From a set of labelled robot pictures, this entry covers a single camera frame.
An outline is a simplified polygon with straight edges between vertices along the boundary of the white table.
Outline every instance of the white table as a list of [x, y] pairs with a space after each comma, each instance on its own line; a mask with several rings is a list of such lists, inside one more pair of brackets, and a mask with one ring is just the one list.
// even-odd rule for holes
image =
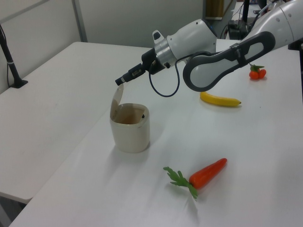
[[28, 203], [109, 108], [115, 78], [146, 50], [74, 43], [0, 95], [0, 196]]
[[[218, 50], [233, 43], [218, 40]], [[141, 50], [120, 48], [124, 57], [130, 50]], [[139, 154], [117, 150], [108, 109], [11, 227], [300, 226], [303, 108], [299, 54], [282, 48], [253, 63], [266, 66], [266, 80], [249, 80], [246, 66], [209, 91], [238, 98], [242, 101], [239, 108], [206, 104], [183, 81], [172, 98], [155, 94], [147, 75], [130, 82], [121, 103], [149, 108], [148, 149]], [[119, 64], [117, 68], [128, 69]], [[176, 85], [175, 77], [172, 68], [153, 76], [153, 81], [168, 94]], [[109, 100], [114, 92], [108, 93]], [[197, 202], [188, 190], [171, 185], [162, 169], [169, 166], [189, 177], [222, 157], [228, 165], [198, 192]]]

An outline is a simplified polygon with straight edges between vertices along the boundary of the yellow banana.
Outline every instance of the yellow banana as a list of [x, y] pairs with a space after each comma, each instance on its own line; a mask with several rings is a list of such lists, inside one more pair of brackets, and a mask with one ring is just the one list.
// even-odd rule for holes
[[219, 96], [210, 95], [207, 92], [201, 92], [200, 98], [207, 103], [222, 105], [222, 106], [238, 106], [241, 102], [235, 98], [225, 98]]

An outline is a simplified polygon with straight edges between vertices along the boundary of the white cup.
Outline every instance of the white cup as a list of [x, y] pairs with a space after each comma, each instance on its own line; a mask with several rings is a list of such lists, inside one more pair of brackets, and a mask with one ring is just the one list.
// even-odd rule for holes
[[150, 141], [149, 111], [146, 106], [133, 103], [119, 105], [123, 94], [121, 84], [113, 98], [110, 125], [116, 146], [124, 152], [138, 153]]

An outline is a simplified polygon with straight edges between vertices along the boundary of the green leaves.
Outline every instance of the green leaves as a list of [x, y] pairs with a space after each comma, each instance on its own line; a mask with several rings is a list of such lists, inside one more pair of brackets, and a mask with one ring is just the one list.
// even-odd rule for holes
[[180, 171], [178, 171], [178, 174], [173, 171], [171, 168], [169, 167], [164, 167], [164, 170], [166, 170], [168, 173], [167, 175], [171, 178], [171, 180], [173, 180], [173, 182], [170, 182], [173, 185], [177, 185], [177, 186], [183, 186], [183, 187], [188, 187], [190, 193], [192, 194], [192, 196], [194, 197], [194, 199], [196, 200], [198, 197], [198, 192], [197, 190], [183, 177], [182, 173]]
[[258, 72], [258, 69], [261, 68], [264, 68], [264, 66], [250, 64], [250, 71]]

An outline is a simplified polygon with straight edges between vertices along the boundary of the black pole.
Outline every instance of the black pole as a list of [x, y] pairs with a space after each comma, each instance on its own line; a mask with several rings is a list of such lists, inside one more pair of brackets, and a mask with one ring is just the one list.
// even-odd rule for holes
[[249, 7], [250, 7], [250, 0], [244, 0], [242, 21], [244, 21], [246, 24], [247, 24], [247, 16], [248, 16]]
[[8, 48], [8, 45], [7, 45], [7, 42], [6, 42], [6, 39], [4, 37], [4, 33], [2, 31], [2, 29], [0, 30], [0, 44], [1, 44], [1, 47], [2, 47], [2, 50], [3, 50], [3, 53], [5, 55], [5, 58], [6, 58], [6, 61], [9, 65], [9, 68], [10, 68], [10, 71], [14, 77], [14, 84], [11, 85], [11, 87], [14, 87], [14, 88], [20, 88], [22, 87], [23, 85], [27, 84], [27, 81], [26, 80], [22, 80], [18, 74], [18, 71], [16, 69], [16, 66], [15, 66], [15, 63], [10, 55], [10, 52], [9, 52], [9, 48]]

